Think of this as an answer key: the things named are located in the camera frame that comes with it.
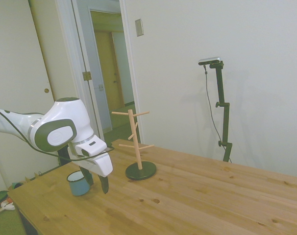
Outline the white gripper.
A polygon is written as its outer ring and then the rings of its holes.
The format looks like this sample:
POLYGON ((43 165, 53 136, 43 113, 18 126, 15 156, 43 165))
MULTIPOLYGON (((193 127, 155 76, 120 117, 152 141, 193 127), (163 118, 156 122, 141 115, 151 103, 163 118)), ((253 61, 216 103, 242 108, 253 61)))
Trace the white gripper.
POLYGON ((113 166, 109 154, 106 152, 106 144, 79 144, 75 147, 68 147, 70 159, 80 166, 85 180, 92 186, 93 176, 90 173, 98 174, 101 188, 104 194, 109 191, 108 175, 112 172, 113 166))

